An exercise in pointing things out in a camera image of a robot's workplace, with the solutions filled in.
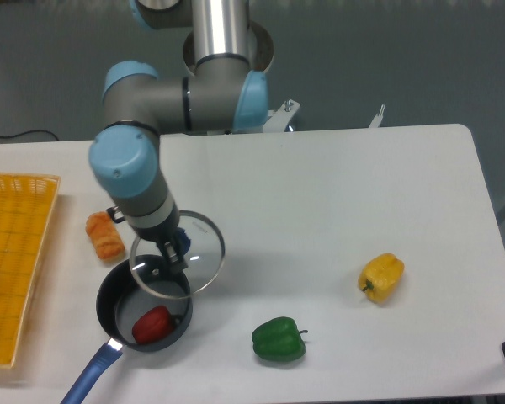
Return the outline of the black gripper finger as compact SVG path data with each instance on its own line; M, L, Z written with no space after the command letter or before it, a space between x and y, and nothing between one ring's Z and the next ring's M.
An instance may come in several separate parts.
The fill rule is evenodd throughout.
M182 254L182 248L178 241L172 240L159 245L159 250L165 260L167 272L172 275L181 274L188 265Z

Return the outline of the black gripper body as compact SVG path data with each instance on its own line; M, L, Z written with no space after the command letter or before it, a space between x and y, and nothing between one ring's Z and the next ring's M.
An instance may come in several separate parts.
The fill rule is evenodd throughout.
M122 204L108 208L105 213L114 223L126 221L139 238L152 242L169 242L179 223L175 204Z

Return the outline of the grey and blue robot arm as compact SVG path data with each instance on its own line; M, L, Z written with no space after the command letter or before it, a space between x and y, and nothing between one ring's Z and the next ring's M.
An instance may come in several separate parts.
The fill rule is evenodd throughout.
M104 129L88 160L99 185L165 263L185 268L178 207L162 175L161 136L245 130L268 118L267 79L250 62L252 30L245 1L133 1L150 29L193 30L192 77L162 80L146 63L123 61L105 78Z

